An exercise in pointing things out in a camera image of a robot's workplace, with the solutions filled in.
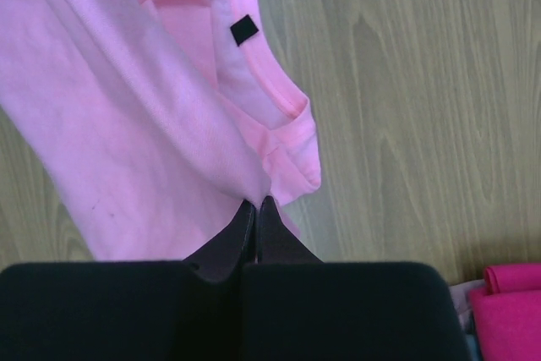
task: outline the black tag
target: black tag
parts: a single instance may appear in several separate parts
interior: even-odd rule
[[[254,21],[249,15],[242,17],[237,23],[231,26],[233,38],[238,46],[245,42],[248,38],[257,33],[260,29],[257,28]]]

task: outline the magenta fabric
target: magenta fabric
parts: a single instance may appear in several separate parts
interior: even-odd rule
[[[491,294],[538,290],[541,289],[541,264],[488,266],[484,280]]]
[[[237,47],[229,26],[260,32]],[[98,260],[180,259],[242,199],[320,186],[257,0],[2,0],[0,105]]]
[[[485,361],[541,359],[541,264],[497,265],[470,292]]]

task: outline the wooden surface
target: wooden surface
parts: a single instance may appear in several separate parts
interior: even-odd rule
[[[541,260],[541,0],[261,0],[309,94],[324,183],[287,208],[325,260],[449,282]],[[0,267],[90,255],[0,113]]]

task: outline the folded fabric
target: folded fabric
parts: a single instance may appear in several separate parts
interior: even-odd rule
[[[460,326],[464,332],[472,331],[472,307],[470,305],[468,294],[473,289],[483,287],[484,281],[478,279],[476,281],[464,282],[449,288],[451,298],[455,305],[456,315],[460,321]]]
[[[230,25],[260,32],[237,46]],[[257,0],[2,0],[0,105],[98,260],[182,259],[243,199],[320,185]]]
[[[488,293],[541,289],[541,264],[493,265],[484,270]]]
[[[541,290],[537,290],[541,286],[540,267],[490,267],[485,272],[486,287],[470,292],[479,345],[486,361],[541,359]]]

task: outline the pink cloth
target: pink cloth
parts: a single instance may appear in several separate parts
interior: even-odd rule
[[[2,0],[0,105],[98,260],[183,258],[242,199],[320,185],[308,98],[257,0]]]
[[[485,361],[541,359],[541,264],[497,265],[470,292]]]

